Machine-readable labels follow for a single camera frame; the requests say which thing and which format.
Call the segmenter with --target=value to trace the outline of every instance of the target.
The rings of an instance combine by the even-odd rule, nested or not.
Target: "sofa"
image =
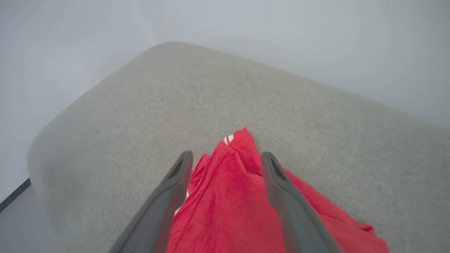
[[[243,127],[392,252],[450,252],[450,129],[187,43],[148,49],[65,108],[30,147],[30,179],[68,252],[106,253],[183,151],[195,165]]]

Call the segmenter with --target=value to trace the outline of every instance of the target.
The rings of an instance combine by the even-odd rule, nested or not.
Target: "red towel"
[[[371,225],[356,222],[285,171],[343,252],[389,252]],[[188,192],[175,215],[166,252],[285,252],[278,214],[267,200],[259,152],[246,128],[225,138],[211,156],[203,155]]]

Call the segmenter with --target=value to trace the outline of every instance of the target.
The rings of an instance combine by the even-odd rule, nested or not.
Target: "white wall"
[[[29,177],[26,154],[38,132],[152,45],[133,1],[0,2],[0,202]]]
[[[267,63],[450,127],[448,0],[157,0],[155,39]]]

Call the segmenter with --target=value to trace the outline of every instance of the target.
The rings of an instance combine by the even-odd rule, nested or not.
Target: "red garment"
[[[192,172],[189,197],[175,215],[166,252],[285,252],[278,214],[267,200],[255,141],[246,128],[230,137],[234,138],[220,142],[211,156],[204,154]],[[356,222],[286,173],[343,252],[389,252],[371,225]]]

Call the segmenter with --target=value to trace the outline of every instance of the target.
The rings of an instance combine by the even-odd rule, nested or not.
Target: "dark strip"
[[[0,212],[3,211],[9,204],[11,204],[22,192],[24,192],[31,185],[28,178],[22,185],[19,186],[10,196],[8,196],[2,203],[0,203]]]

